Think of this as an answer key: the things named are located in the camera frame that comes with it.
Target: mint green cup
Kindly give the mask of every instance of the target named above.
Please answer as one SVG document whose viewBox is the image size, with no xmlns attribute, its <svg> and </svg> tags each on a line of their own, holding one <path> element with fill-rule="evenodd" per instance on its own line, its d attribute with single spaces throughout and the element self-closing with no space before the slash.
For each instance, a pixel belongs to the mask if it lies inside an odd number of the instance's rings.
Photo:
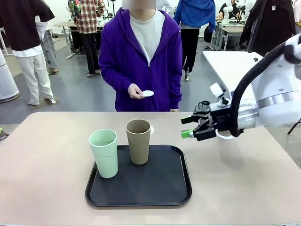
<svg viewBox="0 0 301 226">
<path fill-rule="evenodd" d="M 100 129 L 89 137 L 100 176 L 112 178 L 118 172 L 117 134 L 111 129 Z"/>
</svg>

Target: black coat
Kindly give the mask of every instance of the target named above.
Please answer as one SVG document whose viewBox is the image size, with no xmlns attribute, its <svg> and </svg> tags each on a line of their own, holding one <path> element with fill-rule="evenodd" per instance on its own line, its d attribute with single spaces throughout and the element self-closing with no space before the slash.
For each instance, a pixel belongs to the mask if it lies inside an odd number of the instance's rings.
<svg viewBox="0 0 301 226">
<path fill-rule="evenodd" d="M 41 22 L 55 17 L 41 0 L 0 0 L 0 27 L 4 27 L 13 50 L 40 45 L 35 16 L 40 16 Z"/>
<path fill-rule="evenodd" d="M 240 44 L 249 40 L 253 23 L 260 14 L 261 6 L 262 0 L 257 0 L 250 10 Z M 290 0 L 267 0 L 252 51 L 265 56 L 267 52 L 295 34 L 295 20 Z"/>
</svg>

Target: black hose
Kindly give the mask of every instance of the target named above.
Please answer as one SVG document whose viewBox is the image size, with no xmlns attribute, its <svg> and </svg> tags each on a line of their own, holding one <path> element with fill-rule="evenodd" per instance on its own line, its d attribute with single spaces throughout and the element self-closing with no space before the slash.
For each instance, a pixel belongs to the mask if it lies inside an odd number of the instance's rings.
<svg viewBox="0 0 301 226">
<path fill-rule="evenodd" d="M 275 59 L 283 54 L 284 49 L 285 42 L 270 51 L 258 64 L 247 72 L 235 89 L 230 107 L 230 132 L 234 137 L 238 137 L 243 132 L 243 129 L 238 129 L 238 110 L 241 97 L 246 88 L 257 76 L 264 72 Z"/>
</svg>

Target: brown cup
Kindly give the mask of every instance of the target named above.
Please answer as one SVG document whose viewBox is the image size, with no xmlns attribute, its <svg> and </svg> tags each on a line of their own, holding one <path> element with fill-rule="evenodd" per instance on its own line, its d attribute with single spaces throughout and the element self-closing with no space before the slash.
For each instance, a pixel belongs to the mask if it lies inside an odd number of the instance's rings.
<svg viewBox="0 0 301 226">
<path fill-rule="evenodd" d="M 142 165 L 149 159 L 151 125 L 143 119 L 135 119 L 127 123 L 127 139 L 132 162 Z"/>
</svg>

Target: purple hoodie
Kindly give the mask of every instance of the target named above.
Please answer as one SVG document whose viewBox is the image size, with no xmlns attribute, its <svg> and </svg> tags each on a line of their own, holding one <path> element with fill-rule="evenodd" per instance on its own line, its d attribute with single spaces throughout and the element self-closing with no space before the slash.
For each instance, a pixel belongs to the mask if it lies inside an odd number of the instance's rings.
<svg viewBox="0 0 301 226">
<path fill-rule="evenodd" d="M 103 28 L 99 65 L 103 79 L 116 90 L 116 111 L 167 112 L 181 101 L 182 44 L 180 27 L 165 12 L 160 44 L 148 62 L 133 33 L 129 10 L 120 9 Z M 130 84 L 155 95 L 131 99 Z"/>
</svg>

